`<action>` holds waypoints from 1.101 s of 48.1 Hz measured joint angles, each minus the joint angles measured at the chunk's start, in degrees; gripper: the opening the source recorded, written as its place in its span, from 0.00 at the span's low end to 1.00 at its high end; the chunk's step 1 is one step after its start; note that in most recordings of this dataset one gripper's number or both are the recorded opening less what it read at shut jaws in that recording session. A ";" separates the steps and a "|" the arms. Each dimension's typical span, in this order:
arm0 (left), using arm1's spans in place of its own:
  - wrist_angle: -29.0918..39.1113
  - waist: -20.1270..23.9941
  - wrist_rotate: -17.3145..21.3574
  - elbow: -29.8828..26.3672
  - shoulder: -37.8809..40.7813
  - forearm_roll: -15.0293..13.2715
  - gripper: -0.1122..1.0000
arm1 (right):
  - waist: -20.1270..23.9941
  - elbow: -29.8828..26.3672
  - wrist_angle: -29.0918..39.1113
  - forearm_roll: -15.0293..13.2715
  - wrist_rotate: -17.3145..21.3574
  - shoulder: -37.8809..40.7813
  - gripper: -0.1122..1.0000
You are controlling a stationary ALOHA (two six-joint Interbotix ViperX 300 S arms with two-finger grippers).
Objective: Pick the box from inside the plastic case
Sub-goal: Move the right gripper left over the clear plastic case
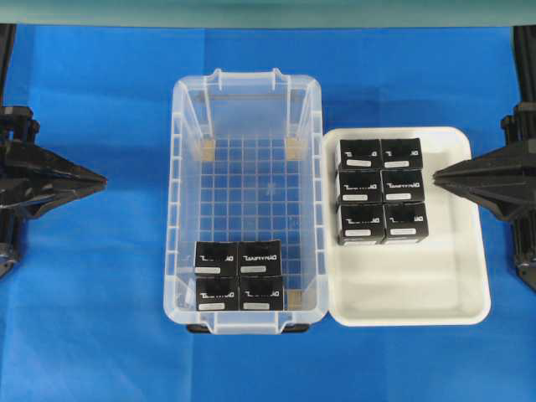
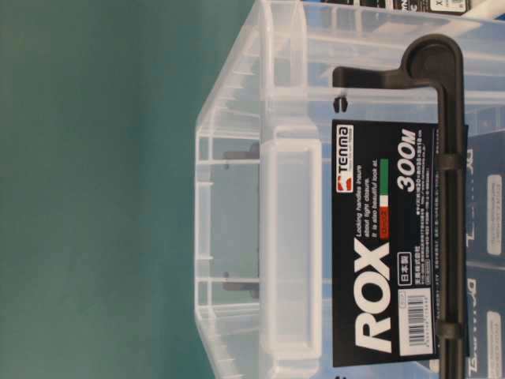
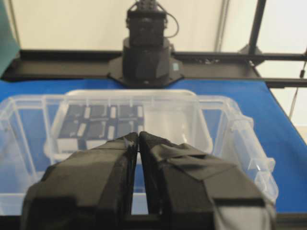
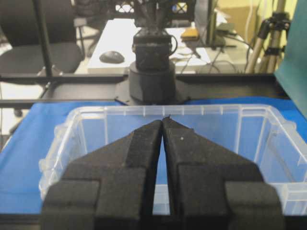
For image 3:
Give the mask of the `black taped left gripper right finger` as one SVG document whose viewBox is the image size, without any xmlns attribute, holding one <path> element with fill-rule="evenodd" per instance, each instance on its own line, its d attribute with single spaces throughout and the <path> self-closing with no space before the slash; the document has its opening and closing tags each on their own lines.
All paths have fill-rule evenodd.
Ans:
<svg viewBox="0 0 307 230">
<path fill-rule="evenodd" d="M 165 230 L 273 230 L 276 209 L 231 162 L 141 132 L 148 209 Z"/>
</svg>

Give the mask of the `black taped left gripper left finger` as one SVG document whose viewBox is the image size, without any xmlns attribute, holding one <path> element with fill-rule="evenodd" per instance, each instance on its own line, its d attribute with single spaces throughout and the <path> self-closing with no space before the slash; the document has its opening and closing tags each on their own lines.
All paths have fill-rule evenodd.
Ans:
<svg viewBox="0 0 307 230">
<path fill-rule="evenodd" d="M 23 202 L 23 230 L 117 230 L 131 212 L 135 132 L 47 168 Z"/>
</svg>

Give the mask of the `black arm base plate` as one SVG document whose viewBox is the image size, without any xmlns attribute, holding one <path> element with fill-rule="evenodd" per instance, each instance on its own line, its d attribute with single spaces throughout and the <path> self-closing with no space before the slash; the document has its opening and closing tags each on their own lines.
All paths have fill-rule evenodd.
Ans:
<svg viewBox="0 0 307 230">
<path fill-rule="evenodd" d="M 162 89 L 184 78 L 183 64 L 174 58 L 150 65 L 144 60 L 136 62 L 119 57 L 109 62 L 110 79 L 132 89 Z"/>
</svg>

